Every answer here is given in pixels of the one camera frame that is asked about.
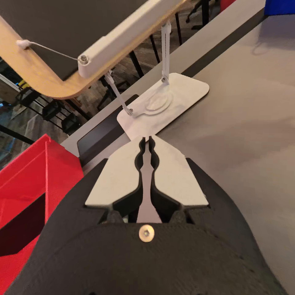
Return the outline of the red plastic bin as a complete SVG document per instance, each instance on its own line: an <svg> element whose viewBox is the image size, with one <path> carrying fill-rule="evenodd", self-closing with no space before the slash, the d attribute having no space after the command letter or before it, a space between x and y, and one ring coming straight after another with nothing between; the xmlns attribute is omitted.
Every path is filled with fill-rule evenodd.
<svg viewBox="0 0 295 295"><path fill-rule="evenodd" d="M1 170L0 228L45 194L45 224L65 195L83 178L78 157L43 135ZM40 234L20 252L0 256L0 294L27 263Z"/></svg>

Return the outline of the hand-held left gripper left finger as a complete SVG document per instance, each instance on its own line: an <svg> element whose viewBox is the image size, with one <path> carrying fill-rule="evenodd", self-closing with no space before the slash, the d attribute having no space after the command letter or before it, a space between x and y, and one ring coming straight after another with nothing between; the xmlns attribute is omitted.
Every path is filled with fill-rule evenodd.
<svg viewBox="0 0 295 295"><path fill-rule="evenodd" d="M117 211L136 223L143 201L141 168L146 148L145 137L137 137L113 152L98 176L85 207Z"/></svg>

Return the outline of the blue plastic bin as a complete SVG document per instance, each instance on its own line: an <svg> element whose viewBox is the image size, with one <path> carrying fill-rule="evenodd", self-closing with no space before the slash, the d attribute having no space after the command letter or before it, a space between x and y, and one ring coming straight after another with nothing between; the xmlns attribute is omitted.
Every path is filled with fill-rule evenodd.
<svg viewBox="0 0 295 295"><path fill-rule="evenodd" d="M288 15L295 14L295 1L294 0L266 0L264 15Z"/></svg>

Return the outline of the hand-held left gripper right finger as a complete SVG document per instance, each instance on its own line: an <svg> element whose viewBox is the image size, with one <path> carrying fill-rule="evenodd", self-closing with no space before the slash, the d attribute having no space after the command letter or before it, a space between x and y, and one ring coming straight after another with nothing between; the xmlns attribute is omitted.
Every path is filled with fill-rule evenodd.
<svg viewBox="0 0 295 295"><path fill-rule="evenodd" d="M150 199L162 223L169 223L176 211L186 216L190 209L209 206L184 154L156 135L149 137L149 151Z"/></svg>

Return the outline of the black bin divider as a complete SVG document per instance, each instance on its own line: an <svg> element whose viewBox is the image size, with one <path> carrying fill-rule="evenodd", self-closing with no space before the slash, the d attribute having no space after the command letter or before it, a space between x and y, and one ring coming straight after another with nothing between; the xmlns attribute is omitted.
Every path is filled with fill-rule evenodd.
<svg viewBox="0 0 295 295"><path fill-rule="evenodd" d="M45 225L45 194L42 194L0 230L0 256L14 255L33 241Z"/></svg>

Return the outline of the black sheet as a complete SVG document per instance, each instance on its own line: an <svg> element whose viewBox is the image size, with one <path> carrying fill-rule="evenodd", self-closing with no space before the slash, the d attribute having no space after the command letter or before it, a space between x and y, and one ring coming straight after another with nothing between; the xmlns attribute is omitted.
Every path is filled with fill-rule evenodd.
<svg viewBox="0 0 295 295"><path fill-rule="evenodd" d="M1 0L1 16L21 37L77 58L135 12L143 0Z"/></svg>

